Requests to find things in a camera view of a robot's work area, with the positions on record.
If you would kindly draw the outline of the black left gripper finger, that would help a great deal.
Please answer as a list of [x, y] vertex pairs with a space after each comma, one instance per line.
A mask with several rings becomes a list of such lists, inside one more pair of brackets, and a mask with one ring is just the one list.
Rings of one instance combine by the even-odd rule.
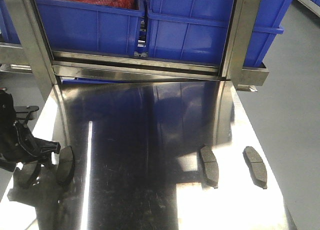
[[59, 155], [61, 145], [56, 141], [48, 141], [44, 139], [34, 138], [34, 154], [32, 161], [39, 162], [43, 165], [54, 165], [52, 155]]
[[16, 112], [16, 119], [23, 121], [34, 120], [37, 116], [36, 112], [40, 108], [37, 105], [28, 105], [28, 106], [14, 106]]

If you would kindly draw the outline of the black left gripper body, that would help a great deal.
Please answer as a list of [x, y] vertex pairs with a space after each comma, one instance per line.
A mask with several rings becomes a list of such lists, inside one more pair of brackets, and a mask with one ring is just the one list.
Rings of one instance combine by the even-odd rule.
[[27, 124], [29, 120], [18, 120], [11, 94], [0, 91], [0, 168], [14, 172], [17, 163], [32, 163], [32, 155], [25, 151], [19, 142], [14, 126]]

